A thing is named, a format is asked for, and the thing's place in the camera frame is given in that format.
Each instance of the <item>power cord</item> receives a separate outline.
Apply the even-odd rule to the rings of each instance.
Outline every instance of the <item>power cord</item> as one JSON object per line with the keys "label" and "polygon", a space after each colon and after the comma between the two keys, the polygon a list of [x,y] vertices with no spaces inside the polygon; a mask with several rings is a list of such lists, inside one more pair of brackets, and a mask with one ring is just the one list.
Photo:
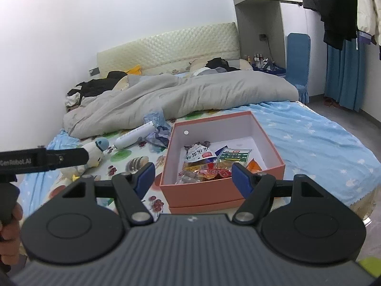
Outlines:
{"label": "power cord", "polygon": [[269,47],[269,53],[270,53],[271,62],[273,62],[274,59],[272,58],[271,48],[270,48],[270,41],[269,41],[269,37],[268,36],[266,36],[266,40],[267,40],[267,45]]}

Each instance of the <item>electrical outlet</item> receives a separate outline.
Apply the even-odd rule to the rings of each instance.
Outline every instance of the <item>electrical outlet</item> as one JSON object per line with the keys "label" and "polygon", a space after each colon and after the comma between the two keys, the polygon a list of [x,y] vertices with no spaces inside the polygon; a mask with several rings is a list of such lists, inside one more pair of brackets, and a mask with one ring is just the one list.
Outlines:
{"label": "electrical outlet", "polygon": [[266,34],[260,34],[260,41],[265,42],[267,40],[267,35]]}
{"label": "electrical outlet", "polygon": [[99,73],[100,73],[99,68],[94,68],[89,71],[90,76],[95,76],[95,75],[98,75]]}

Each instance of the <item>blue curtain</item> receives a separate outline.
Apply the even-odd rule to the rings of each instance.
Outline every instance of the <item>blue curtain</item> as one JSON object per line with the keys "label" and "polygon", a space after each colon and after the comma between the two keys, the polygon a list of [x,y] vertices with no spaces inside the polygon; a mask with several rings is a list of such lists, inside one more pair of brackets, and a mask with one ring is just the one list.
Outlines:
{"label": "blue curtain", "polygon": [[342,51],[327,46],[326,97],[359,111],[365,85],[365,44],[356,49],[356,39],[345,41]]}

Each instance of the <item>snack package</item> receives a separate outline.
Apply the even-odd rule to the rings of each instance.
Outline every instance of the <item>snack package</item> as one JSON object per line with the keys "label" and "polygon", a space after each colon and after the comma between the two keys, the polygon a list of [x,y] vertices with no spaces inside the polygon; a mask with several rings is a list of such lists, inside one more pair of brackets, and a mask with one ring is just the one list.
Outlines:
{"label": "snack package", "polygon": [[198,173],[201,170],[213,169],[213,168],[214,168],[213,162],[201,163],[201,164],[197,164],[197,165],[193,165],[192,163],[187,163],[187,164],[185,164],[183,171]]}
{"label": "snack package", "polygon": [[252,159],[247,165],[246,169],[248,169],[251,173],[260,172],[262,169],[258,163],[254,159]]}
{"label": "snack package", "polygon": [[232,176],[231,172],[225,169],[201,170],[198,174],[198,178],[204,179],[205,181],[210,181],[213,179],[226,179],[231,176]]}
{"label": "snack package", "polygon": [[182,171],[181,178],[177,181],[177,184],[187,183],[199,183],[203,181],[211,181],[214,179],[226,179],[231,177],[230,171],[225,169],[204,169],[196,172],[190,172],[187,170]]}
{"label": "snack package", "polygon": [[231,172],[233,163],[235,162],[238,162],[245,167],[250,152],[251,149],[224,148],[224,150],[221,152],[221,155],[217,159],[215,168],[225,169]]}
{"label": "snack package", "polygon": [[216,157],[216,154],[203,144],[209,146],[210,142],[197,142],[192,146],[185,146],[185,150],[187,151],[185,155],[185,162],[199,162],[210,157]]}
{"label": "snack package", "polygon": [[224,148],[227,148],[227,145],[224,146],[223,148],[220,148],[218,151],[215,152],[216,157],[208,158],[208,159],[206,160],[206,162],[214,162],[214,161],[216,161],[217,158],[218,158],[218,156],[221,155],[221,153],[222,153],[222,151],[224,150]]}

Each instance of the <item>wardrobe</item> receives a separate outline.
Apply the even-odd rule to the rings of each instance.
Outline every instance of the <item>wardrobe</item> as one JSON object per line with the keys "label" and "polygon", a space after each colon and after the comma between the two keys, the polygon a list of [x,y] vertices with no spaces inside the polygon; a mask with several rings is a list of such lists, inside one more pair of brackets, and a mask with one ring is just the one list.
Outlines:
{"label": "wardrobe", "polygon": [[[308,93],[324,93],[326,76],[326,44],[324,24],[320,15],[304,9],[302,0],[233,0],[241,43],[241,56],[256,53],[270,57],[286,67],[287,36],[291,32],[305,33],[311,38]],[[266,34],[268,41],[260,41]]]}

